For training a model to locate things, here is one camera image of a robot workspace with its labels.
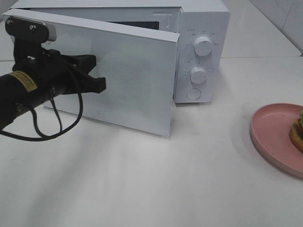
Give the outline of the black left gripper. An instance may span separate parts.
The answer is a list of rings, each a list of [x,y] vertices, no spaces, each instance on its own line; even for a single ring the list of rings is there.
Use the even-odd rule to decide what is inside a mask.
[[[101,93],[106,78],[88,75],[96,66],[95,55],[61,55],[45,49],[45,41],[15,39],[13,71],[27,74],[38,89],[55,87],[56,94]]]

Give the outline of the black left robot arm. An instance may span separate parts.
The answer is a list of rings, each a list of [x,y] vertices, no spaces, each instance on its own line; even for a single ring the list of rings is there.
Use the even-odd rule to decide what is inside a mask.
[[[16,54],[12,72],[0,78],[0,133],[24,141],[47,141],[55,139],[80,121],[83,114],[83,93],[101,93],[106,89],[105,78],[93,78],[89,72],[96,66],[94,55],[62,55],[58,50],[45,49],[41,44],[15,41]],[[54,98],[59,95],[76,94],[79,113],[67,128],[59,125],[53,135],[42,133],[37,123],[35,108],[49,101],[57,119],[60,119]],[[21,115],[30,112],[37,138],[4,131],[4,128]]]

